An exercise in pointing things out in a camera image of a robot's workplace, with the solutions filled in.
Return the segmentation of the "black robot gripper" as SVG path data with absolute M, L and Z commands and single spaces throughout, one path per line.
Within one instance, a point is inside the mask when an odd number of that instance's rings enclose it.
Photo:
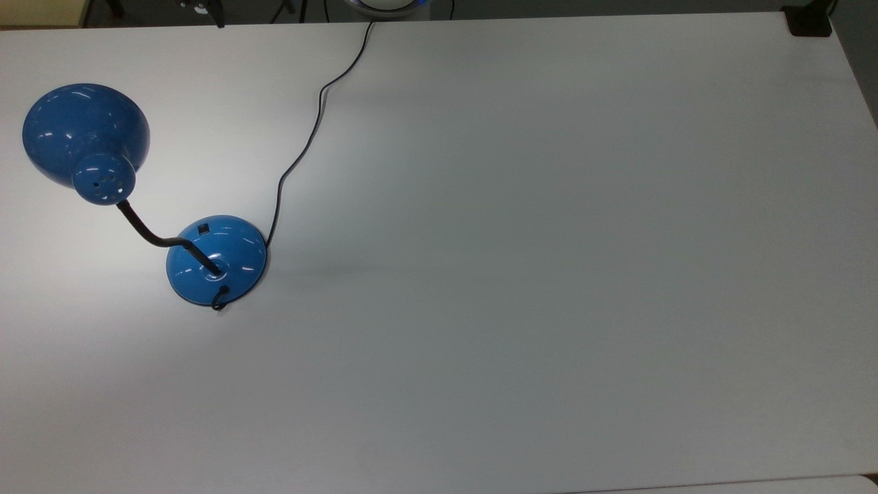
M 190 9 L 198 14 L 208 14 L 210 10 L 210 18 L 213 19 L 213 22 L 216 24 L 217 28 L 224 28 L 226 26 L 226 16 L 224 12 L 224 6 L 222 1 L 220 0 L 210 0 L 210 1 L 191 1 L 191 0 L 180 0 L 178 5 L 184 9 Z

